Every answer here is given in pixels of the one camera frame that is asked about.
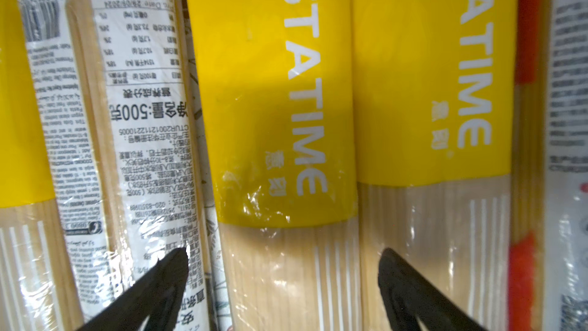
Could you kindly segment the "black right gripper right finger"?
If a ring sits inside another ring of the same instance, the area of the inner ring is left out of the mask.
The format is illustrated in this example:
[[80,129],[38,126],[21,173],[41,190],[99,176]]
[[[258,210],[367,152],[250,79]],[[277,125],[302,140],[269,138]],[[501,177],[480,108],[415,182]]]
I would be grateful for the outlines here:
[[485,330],[391,248],[381,254],[378,286],[393,330]]

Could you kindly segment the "yellow Pastatime spaghetti bag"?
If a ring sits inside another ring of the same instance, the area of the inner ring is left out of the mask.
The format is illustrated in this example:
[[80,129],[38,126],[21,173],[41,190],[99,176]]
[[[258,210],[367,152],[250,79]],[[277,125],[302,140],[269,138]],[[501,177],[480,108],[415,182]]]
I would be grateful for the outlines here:
[[359,330],[350,0],[188,0],[234,328]]
[[352,0],[363,329],[395,250],[489,330],[508,324],[518,0]]

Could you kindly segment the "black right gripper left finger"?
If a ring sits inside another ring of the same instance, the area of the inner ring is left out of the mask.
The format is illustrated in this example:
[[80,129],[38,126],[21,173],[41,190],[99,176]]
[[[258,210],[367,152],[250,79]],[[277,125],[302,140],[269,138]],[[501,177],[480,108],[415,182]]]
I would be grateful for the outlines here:
[[187,280],[186,249],[176,248],[79,331],[173,330]]

